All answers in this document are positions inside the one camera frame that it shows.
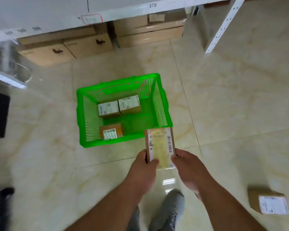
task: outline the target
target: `printed number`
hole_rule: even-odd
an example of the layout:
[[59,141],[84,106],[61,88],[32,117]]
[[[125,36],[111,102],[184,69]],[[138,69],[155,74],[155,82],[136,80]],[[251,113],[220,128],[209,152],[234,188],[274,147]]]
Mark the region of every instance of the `printed number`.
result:
[[33,27],[32,29],[35,30],[35,31],[41,30],[40,27]]
[[23,28],[21,28],[21,29],[18,29],[18,31],[19,31],[19,32],[21,32],[21,33],[23,33],[23,32],[26,32],[27,30],[26,30],[26,29],[23,29]]
[[156,3],[149,4],[149,8],[151,8],[151,7],[156,7]]

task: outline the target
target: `white label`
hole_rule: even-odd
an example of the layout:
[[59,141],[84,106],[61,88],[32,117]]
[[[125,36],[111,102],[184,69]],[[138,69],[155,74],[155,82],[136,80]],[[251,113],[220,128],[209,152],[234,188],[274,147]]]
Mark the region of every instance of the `white label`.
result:
[[262,214],[289,214],[285,197],[259,196],[259,204]]
[[156,128],[148,130],[150,160],[158,158],[161,168],[174,168],[170,157],[173,154],[172,136],[170,128]]
[[130,96],[119,100],[120,110],[130,109],[140,106],[138,95]]
[[113,140],[118,138],[116,129],[105,130],[103,131],[103,135],[104,140]]
[[111,114],[119,112],[119,105],[117,101],[99,104],[99,115]]

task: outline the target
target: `package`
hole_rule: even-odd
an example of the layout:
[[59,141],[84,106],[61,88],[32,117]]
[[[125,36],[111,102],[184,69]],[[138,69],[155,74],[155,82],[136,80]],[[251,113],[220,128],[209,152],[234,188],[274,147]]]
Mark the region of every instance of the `package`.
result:
[[141,15],[131,18],[118,19],[113,21],[115,32],[117,36],[124,36],[126,32],[137,28],[143,27],[148,24],[148,15]]
[[65,63],[75,58],[62,44],[62,41],[31,44],[19,47],[16,50],[39,66]]
[[118,44],[121,48],[135,45],[142,45],[171,38],[181,38],[184,27],[175,27],[154,32],[146,32],[129,36],[117,37]]
[[103,140],[113,140],[123,137],[123,128],[121,123],[100,126],[100,135]]
[[174,168],[175,166],[170,158],[171,155],[176,154],[172,128],[147,129],[144,136],[148,162],[158,158],[160,169]]
[[154,23],[154,22],[165,22],[165,11],[164,12],[159,12],[155,14],[149,14],[149,22]]
[[99,104],[98,109],[99,109],[99,117],[103,119],[121,116],[117,100]]
[[55,40],[62,40],[66,38],[74,38],[74,37],[80,37],[80,36],[89,36],[94,35],[95,29],[93,25],[86,26],[86,27],[80,27],[80,28],[72,28],[67,29],[63,31],[57,31],[57,32],[50,32],[35,36],[28,36],[23,38],[18,38],[17,40],[22,45],[29,45],[29,44],[35,44],[35,43],[41,43],[41,42],[47,42],[47,41],[55,41]]
[[247,189],[249,205],[261,214],[289,214],[284,194],[269,188],[253,187]]
[[141,112],[141,106],[138,95],[120,99],[118,100],[118,102],[120,112],[123,115]]
[[[116,35],[117,37],[120,37],[120,36],[139,34],[139,33],[144,33],[144,32],[158,31],[158,30],[163,30],[163,29],[168,29],[168,28],[181,27],[181,26],[184,26],[186,23],[186,12],[184,8],[165,11],[163,13],[164,13],[164,21],[149,22],[143,26],[138,26],[134,28],[123,27],[122,25],[116,27],[115,25]],[[158,15],[159,18],[161,18],[161,14],[159,13],[154,14],[154,15],[155,17]]]
[[96,35],[64,40],[64,45],[75,58],[89,57],[113,51],[106,23],[95,25]]

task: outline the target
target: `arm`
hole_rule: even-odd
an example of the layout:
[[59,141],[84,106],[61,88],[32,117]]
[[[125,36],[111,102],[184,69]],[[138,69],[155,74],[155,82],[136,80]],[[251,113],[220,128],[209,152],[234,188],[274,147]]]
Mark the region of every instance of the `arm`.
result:
[[171,160],[183,183],[203,202],[214,231],[266,231],[256,219],[214,178],[201,160],[188,151],[176,149]]
[[133,210],[156,178],[158,160],[147,164],[145,156],[146,150],[141,151],[124,181],[65,231],[125,231]]

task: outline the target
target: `red-outlined label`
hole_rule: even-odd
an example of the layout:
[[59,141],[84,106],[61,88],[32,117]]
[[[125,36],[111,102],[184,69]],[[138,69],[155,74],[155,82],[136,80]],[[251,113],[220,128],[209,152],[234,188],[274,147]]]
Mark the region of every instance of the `red-outlined label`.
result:
[[93,16],[95,16],[95,15],[98,16],[98,17],[97,17],[98,19],[100,18],[100,20],[101,20],[102,23],[104,22],[102,16],[101,16],[100,14],[98,14],[98,13],[96,13],[96,14],[85,14],[85,15],[81,15],[81,16],[80,16],[80,19],[81,19],[81,21],[83,22],[83,24],[85,24],[86,26],[87,26],[87,25],[90,25],[90,24],[94,24],[94,23],[100,23],[100,22],[98,22],[98,21],[96,21],[96,22],[94,21],[93,23],[89,23],[89,24],[85,23],[84,18],[93,17]]

